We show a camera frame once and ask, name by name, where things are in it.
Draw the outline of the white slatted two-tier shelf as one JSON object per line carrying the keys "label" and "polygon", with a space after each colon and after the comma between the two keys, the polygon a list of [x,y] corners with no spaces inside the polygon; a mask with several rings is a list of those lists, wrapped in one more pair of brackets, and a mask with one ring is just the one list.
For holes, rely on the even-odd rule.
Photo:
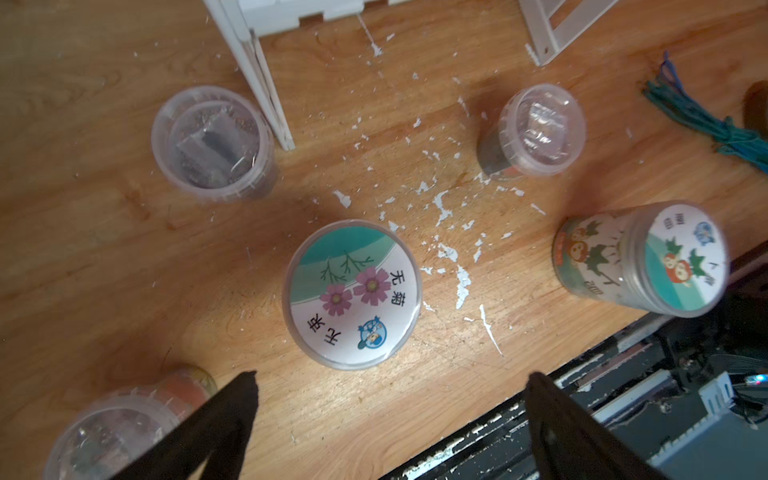
{"label": "white slatted two-tier shelf", "polygon": [[[607,13],[617,0],[578,1],[558,25],[552,24],[565,0],[519,0],[530,36],[529,55],[538,66],[547,65]],[[204,0],[214,22],[250,90],[257,100],[279,146],[290,151],[295,142],[277,92],[260,39],[297,29],[303,19],[319,16],[335,21],[362,18],[368,3],[342,1],[236,1]]]}

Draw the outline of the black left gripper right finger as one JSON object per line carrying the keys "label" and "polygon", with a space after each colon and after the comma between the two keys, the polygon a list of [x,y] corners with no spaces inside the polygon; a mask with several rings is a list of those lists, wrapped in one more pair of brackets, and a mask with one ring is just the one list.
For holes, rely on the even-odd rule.
{"label": "black left gripper right finger", "polygon": [[663,479],[550,377],[533,372],[524,392],[531,451],[541,479]]}

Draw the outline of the seed jar radish lid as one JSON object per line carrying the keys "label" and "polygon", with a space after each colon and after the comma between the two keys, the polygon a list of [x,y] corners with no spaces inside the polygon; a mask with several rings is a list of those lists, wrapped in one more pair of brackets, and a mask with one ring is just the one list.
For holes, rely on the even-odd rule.
{"label": "seed jar radish lid", "polygon": [[680,318],[709,312],[730,276],[722,229],[687,201],[570,217],[555,234],[552,262],[577,296]]}

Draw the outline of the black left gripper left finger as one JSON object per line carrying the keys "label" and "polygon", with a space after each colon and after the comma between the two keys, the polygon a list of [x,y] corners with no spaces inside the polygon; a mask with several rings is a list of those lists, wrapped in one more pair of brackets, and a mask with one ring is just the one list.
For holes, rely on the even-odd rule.
{"label": "black left gripper left finger", "polygon": [[116,479],[238,479],[259,406],[255,371],[237,375]]}

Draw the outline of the seed jar pink flower lid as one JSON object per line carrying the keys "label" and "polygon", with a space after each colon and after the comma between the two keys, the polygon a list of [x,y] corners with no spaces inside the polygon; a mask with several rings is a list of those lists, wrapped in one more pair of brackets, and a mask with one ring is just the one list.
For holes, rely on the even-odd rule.
{"label": "seed jar pink flower lid", "polygon": [[416,260],[394,233],[343,220],[310,235],[288,264],[282,294],[298,347],[329,368],[379,365],[408,341],[422,305]]}

